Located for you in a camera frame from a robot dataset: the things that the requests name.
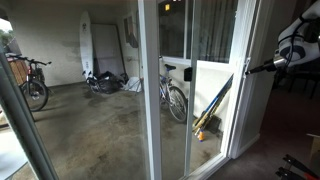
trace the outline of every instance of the surfboard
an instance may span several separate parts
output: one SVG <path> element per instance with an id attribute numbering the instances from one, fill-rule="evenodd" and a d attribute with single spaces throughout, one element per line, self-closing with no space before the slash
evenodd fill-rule
<path id="1" fill-rule="evenodd" d="M 80 53 L 83 72 L 82 75 L 86 77 L 93 76 L 93 47 L 91 22 L 89 13 L 83 12 L 80 19 Z"/>

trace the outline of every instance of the tire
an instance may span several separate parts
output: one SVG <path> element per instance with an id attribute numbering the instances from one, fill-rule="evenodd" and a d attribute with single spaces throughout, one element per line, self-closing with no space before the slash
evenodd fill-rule
<path id="1" fill-rule="evenodd" d="M 30 93 L 27 90 L 27 82 L 21 86 L 21 90 L 32 112 L 40 111 L 48 102 L 48 88 L 36 79 L 30 82 Z"/>
<path id="2" fill-rule="evenodd" d="M 175 86 L 169 88 L 170 91 L 170 103 L 169 109 L 174 119 L 179 123 L 185 123 L 187 121 L 187 99 L 183 92 Z"/>

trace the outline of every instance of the concrete floor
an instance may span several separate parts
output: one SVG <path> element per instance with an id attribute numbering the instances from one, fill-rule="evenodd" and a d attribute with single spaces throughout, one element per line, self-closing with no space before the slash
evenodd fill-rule
<path id="1" fill-rule="evenodd" d="M 149 179 L 144 94 L 94 94 L 84 84 L 50 88 L 48 104 L 33 113 L 60 179 Z M 161 108 L 163 179 L 184 172 L 186 125 Z M 191 171 L 220 152 L 221 138 L 193 136 Z M 35 179 L 28 165 L 14 179 Z"/>

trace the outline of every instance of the bicycle seat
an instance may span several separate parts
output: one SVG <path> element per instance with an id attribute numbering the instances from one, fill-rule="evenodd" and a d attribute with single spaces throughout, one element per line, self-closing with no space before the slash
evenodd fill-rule
<path id="1" fill-rule="evenodd" d="M 170 65 L 168 65 L 168 64 L 165 64 L 164 66 L 167 68 L 168 71 L 171 71 L 171 70 L 176 69 L 175 66 L 170 66 Z"/>

